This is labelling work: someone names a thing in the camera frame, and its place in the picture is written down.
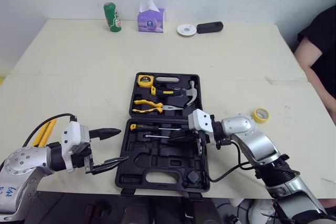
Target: tape measure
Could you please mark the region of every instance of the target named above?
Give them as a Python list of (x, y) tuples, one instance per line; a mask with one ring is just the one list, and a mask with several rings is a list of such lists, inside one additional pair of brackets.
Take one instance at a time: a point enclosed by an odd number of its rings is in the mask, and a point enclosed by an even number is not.
[(151, 88), (153, 86), (154, 76), (140, 74), (138, 76), (138, 85), (141, 88)]
[(265, 123), (269, 119), (269, 113), (263, 108), (257, 108), (252, 113), (252, 117), (257, 123)]

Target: black shirt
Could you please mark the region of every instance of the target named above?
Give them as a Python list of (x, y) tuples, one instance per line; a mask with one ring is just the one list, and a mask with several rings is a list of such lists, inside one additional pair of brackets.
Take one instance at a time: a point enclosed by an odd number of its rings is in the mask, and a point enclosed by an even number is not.
[(336, 6), (321, 12), (313, 22), (298, 34), (298, 40), (307, 37), (317, 46), (322, 55), (313, 64), (311, 69), (320, 78), (325, 89), (336, 99)]

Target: green can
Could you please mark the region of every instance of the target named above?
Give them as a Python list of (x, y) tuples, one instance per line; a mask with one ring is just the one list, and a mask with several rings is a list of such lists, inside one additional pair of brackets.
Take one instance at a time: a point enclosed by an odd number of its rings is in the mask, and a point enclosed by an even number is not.
[(107, 24), (110, 27), (111, 31), (120, 31), (121, 30), (121, 22), (118, 17), (116, 5), (112, 2), (108, 2), (104, 4), (104, 12)]

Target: tissue box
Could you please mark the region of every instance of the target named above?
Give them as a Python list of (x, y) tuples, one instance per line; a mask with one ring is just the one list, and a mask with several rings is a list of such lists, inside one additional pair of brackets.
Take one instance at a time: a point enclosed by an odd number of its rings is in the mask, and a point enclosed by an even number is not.
[(140, 4), (138, 14), (139, 31), (163, 33), (164, 9), (157, 8), (152, 0)]

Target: tabletop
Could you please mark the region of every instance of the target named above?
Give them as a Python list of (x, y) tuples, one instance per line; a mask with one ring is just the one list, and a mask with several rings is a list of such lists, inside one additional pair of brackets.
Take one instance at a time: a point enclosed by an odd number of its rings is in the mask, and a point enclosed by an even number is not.
[[(318, 198), (336, 197), (336, 128), (307, 82), (277, 27), (224, 24), (220, 33), (180, 37), (165, 23), (163, 34), (140, 33), (123, 22), (120, 33), (105, 20), (49, 20), (0, 87), (0, 157), (19, 148), (44, 119), (69, 112), (90, 129), (124, 131), (135, 74), (139, 71), (196, 73), (202, 105), (218, 120), (267, 108), (270, 119), (258, 127)], [(67, 120), (59, 119), (50, 142), (60, 141)], [(92, 141), (95, 163), (120, 154), (123, 134)], [(215, 178), (237, 164), (234, 146), (208, 146), (209, 173)], [(56, 172), (39, 190), (119, 194), (116, 170), (86, 175)], [(142, 195), (181, 195), (137, 190)], [(238, 170), (211, 183), (205, 197), (269, 198), (253, 171)]]

